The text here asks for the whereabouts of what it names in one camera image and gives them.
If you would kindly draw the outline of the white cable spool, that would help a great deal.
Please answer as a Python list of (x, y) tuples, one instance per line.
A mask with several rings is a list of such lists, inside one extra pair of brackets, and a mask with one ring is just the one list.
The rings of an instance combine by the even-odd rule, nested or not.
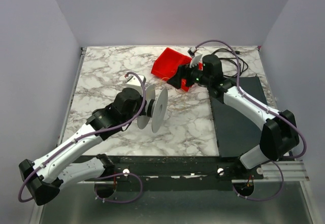
[(158, 97), (155, 94), (155, 86), (149, 85), (146, 88), (146, 105), (144, 115), (137, 118), (137, 126), (144, 129), (149, 120), (151, 120), (151, 129), (153, 133), (157, 133), (161, 127), (167, 110), (168, 90), (164, 88)]

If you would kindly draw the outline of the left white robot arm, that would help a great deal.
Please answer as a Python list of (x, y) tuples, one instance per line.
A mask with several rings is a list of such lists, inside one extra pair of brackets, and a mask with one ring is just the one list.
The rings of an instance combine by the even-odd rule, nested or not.
[(95, 110), (64, 143), (36, 160), (23, 160), (18, 166), (23, 181), (18, 201), (35, 201), (42, 206), (71, 184), (120, 176), (115, 171), (114, 163), (105, 154), (98, 154), (83, 163), (75, 161), (110, 136), (125, 131), (134, 120), (143, 115), (147, 104), (146, 95), (144, 88), (140, 91), (131, 87), (124, 88), (111, 104)]

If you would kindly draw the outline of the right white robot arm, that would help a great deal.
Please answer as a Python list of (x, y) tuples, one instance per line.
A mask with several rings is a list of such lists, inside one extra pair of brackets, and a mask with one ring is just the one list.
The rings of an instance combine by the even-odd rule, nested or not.
[(224, 76), (216, 55), (205, 55), (202, 63), (201, 69), (196, 58), (189, 64), (179, 65), (167, 83), (176, 89), (181, 88), (182, 81), (187, 87), (202, 85), (212, 97), (243, 114), (261, 130), (259, 144), (239, 157), (239, 168), (252, 169), (264, 162), (276, 161), (299, 144), (292, 112), (278, 111), (246, 93), (237, 82)]

